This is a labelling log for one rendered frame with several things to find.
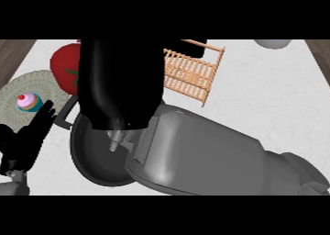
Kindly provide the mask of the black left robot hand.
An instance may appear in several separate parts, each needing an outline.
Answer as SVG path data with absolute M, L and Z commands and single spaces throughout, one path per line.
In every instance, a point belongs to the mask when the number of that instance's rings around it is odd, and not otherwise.
M 42 141 L 54 124 L 56 109 L 53 101 L 47 100 L 38 110 L 29 124 L 13 132 L 5 124 L 0 124 L 0 174 L 8 172 L 26 172 L 36 161 Z

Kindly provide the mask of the red tomato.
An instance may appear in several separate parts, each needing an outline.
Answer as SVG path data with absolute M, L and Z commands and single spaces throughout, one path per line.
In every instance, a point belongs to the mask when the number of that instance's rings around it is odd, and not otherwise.
M 76 95 L 78 93 L 79 49 L 79 43 L 67 44 L 57 49 L 50 59 L 50 70 L 57 80 L 57 85 L 69 95 Z

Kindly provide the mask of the orange wooden tiered shelf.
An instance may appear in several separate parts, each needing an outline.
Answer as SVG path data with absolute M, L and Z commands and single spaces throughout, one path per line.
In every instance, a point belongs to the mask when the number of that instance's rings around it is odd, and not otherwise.
M 224 48 L 216 48 L 193 39 L 185 42 L 218 52 L 215 63 L 193 59 L 185 54 L 165 49 L 165 81 L 163 87 L 206 104 L 213 77 L 218 71 Z

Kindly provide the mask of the pink frosted cupcake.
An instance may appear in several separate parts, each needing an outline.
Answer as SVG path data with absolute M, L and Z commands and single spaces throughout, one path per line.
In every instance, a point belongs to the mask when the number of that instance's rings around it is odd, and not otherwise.
M 38 112 L 42 106 L 41 96 L 35 93 L 20 94 L 16 105 L 23 112 Z

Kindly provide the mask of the round grey-green placemat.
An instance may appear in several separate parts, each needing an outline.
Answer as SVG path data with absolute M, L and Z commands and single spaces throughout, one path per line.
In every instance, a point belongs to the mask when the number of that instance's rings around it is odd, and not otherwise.
M 0 124 L 8 125 L 14 132 L 29 124 L 33 112 L 26 112 L 17 107 L 17 96 L 33 93 L 41 101 L 51 100 L 58 113 L 69 95 L 58 88 L 53 73 L 48 70 L 33 71 L 14 78 L 0 89 Z

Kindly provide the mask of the dark grey pan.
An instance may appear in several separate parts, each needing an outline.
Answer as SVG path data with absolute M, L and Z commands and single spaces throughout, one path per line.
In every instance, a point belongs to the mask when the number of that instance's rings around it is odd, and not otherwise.
M 78 114 L 73 123 L 66 117 L 78 102 L 72 96 L 57 113 L 54 124 L 70 131 L 70 155 L 73 166 L 82 176 L 97 185 L 123 186 L 135 182 L 125 168 L 125 158 L 129 150 L 120 145 L 116 151 L 109 150 L 110 137 L 103 130 L 91 128 L 89 119 Z

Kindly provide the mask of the grey rounded object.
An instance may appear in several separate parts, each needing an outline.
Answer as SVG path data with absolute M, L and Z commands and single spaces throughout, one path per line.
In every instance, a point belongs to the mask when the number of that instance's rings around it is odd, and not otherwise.
M 278 50 L 287 47 L 288 39 L 256 39 L 256 44 L 265 49 Z

